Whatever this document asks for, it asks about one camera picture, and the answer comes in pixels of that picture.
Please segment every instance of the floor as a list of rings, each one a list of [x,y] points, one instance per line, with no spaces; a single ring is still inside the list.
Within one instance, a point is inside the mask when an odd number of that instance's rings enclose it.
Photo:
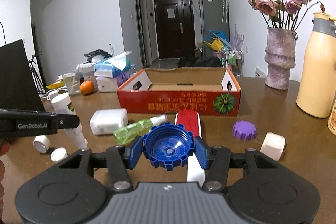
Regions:
[[[174,69],[177,68],[179,58],[155,59],[150,68],[154,69]]]

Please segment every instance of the pumpkin picture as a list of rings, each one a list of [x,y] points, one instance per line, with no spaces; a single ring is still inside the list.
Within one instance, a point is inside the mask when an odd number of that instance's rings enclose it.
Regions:
[[[220,114],[227,114],[236,106],[236,97],[230,93],[218,95],[213,102],[213,108]]]

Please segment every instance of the blue tissue package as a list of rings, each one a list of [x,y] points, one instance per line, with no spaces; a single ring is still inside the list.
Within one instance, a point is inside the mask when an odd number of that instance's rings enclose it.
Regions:
[[[108,62],[105,62],[107,59],[98,61],[94,66],[95,76],[115,78],[121,73],[128,71],[131,68],[131,60],[126,58],[126,67],[123,70],[116,68]]]

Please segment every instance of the dark wooden door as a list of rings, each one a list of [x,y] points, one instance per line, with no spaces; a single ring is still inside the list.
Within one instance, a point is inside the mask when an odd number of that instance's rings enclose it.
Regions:
[[[154,7],[159,58],[194,56],[192,0],[154,0]]]

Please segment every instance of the blue bottle cap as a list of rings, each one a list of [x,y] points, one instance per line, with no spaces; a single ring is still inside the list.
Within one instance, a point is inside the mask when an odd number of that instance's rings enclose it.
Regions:
[[[154,126],[151,132],[143,136],[143,140],[145,157],[155,168],[161,166],[167,171],[185,166],[188,156],[195,151],[193,133],[187,132],[181,124],[176,126],[166,122],[162,126]]]

